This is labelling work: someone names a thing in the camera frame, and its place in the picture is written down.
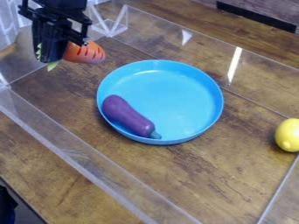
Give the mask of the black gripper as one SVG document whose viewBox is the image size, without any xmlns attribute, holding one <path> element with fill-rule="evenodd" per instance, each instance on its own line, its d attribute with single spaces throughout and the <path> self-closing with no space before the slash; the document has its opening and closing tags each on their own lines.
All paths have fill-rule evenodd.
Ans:
<svg viewBox="0 0 299 224">
<path fill-rule="evenodd" d="M 22 0 L 19 14 L 33 21 L 33 46 L 43 63 L 59 61 L 69 41 L 89 43 L 91 19 L 86 16 L 89 0 Z"/>
</svg>

